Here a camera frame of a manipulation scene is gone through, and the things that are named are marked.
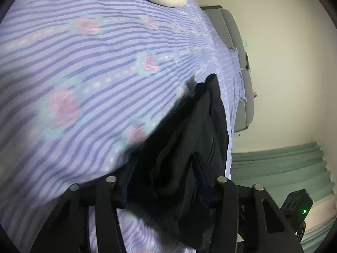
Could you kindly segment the black pants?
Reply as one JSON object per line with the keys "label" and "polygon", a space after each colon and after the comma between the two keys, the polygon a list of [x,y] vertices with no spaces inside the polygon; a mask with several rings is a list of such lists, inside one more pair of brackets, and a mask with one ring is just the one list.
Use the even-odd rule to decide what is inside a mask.
{"label": "black pants", "polygon": [[225,173],[229,133],[218,77],[209,75],[130,153],[121,199],[196,250],[214,229],[216,178]]}

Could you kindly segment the green curtain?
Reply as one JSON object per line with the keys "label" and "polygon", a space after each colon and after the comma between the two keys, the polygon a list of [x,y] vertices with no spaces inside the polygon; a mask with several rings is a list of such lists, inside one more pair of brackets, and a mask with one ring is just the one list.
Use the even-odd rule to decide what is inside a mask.
{"label": "green curtain", "polygon": [[287,195],[305,189],[314,204],[306,217],[301,245],[314,252],[336,219],[335,184],[316,142],[266,151],[232,154],[231,177],[236,184],[251,187],[262,184],[277,205]]}

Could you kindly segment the grey upholstered headboard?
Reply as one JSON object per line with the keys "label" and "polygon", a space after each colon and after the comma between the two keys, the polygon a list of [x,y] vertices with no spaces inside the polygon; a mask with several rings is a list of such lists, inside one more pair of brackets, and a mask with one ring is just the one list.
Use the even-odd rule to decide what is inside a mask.
{"label": "grey upholstered headboard", "polygon": [[234,84],[238,91],[233,120],[234,133],[246,130],[254,119],[254,93],[250,76],[248,55],[233,15],[221,6],[205,6],[207,14],[219,37],[229,49],[234,61]]}

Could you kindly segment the purple patterned bed cover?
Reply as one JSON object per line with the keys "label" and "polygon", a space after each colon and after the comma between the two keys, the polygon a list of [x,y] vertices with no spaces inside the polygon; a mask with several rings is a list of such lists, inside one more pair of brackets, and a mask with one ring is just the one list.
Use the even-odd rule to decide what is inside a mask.
{"label": "purple patterned bed cover", "polygon": [[1,22],[1,225],[17,249],[212,73],[232,133],[234,61],[195,0],[15,0]]}

